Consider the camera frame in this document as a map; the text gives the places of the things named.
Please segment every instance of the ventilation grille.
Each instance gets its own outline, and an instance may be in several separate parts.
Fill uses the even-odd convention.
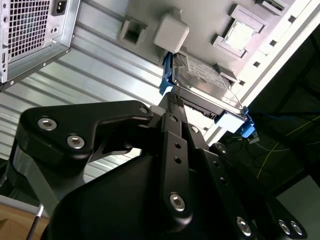
[[[42,47],[49,4],[48,0],[10,0],[9,57],[25,55]]]

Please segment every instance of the power supply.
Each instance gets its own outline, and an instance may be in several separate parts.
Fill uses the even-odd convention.
[[[1,0],[0,91],[67,54],[80,0]]]

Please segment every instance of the bolt head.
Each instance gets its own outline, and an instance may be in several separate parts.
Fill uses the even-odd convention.
[[[279,225],[282,228],[282,230],[285,232],[285,234],[290,235],[290,229],[288,228],[288,226],[285,224],[284,221],[279,220]]]
[[[239,229],[245,236],[247,237],[251,236],[250,226],[248,225],[248,223],[246,223],[246,221],[243,218],[237,217],[236,224],[238,225]]]
[[[77,135],[68,136],[66,142],[73,149],[82,149],[85,145],[85,140]]]
[[[291,226],[293,227],[293,229],[296,231],[297,234],[301,236],[303,235],[301,228],[294,221],[291,221]]]
[[[170,202],[177,212],[183,212],[186,208],[185,201],[178,194],[171,194]]]
[[[191,126],[192,131],[194,131],[196,134],[199,132],[199,129],[195,126]]]
[[[57,123],[56,121],[52,120],[51,118],[41,118],[38,120],[38,126],[39,128],[46,130],[46,131],[52,131],[57,128]]]
[[[220,152],[222,152],[223,154],[225,154],[227,152],[226,148],[223,145],[218,145],[218,149],[220,150]]]

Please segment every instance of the corrugated metal wall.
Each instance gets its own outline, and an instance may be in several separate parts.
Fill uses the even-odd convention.
[[[160,102],[162,69],[113,43],[127,4],[128,0],[83,1],[72,51],[0,93],[1,158],[8,159],[20,114],[28,108],[125,100],[139,100],[146,105]],[[196,125],[209,128],[211,124],[204,121]],[[88,164],[86,180],[137,154],[135,150]]]

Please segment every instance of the white plastic cap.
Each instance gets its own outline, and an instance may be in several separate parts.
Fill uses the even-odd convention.
[[[188,25],[172,15],[166,13],[155,32],[153,43],[159,47],[176,54],[179,52],[189,33]]]

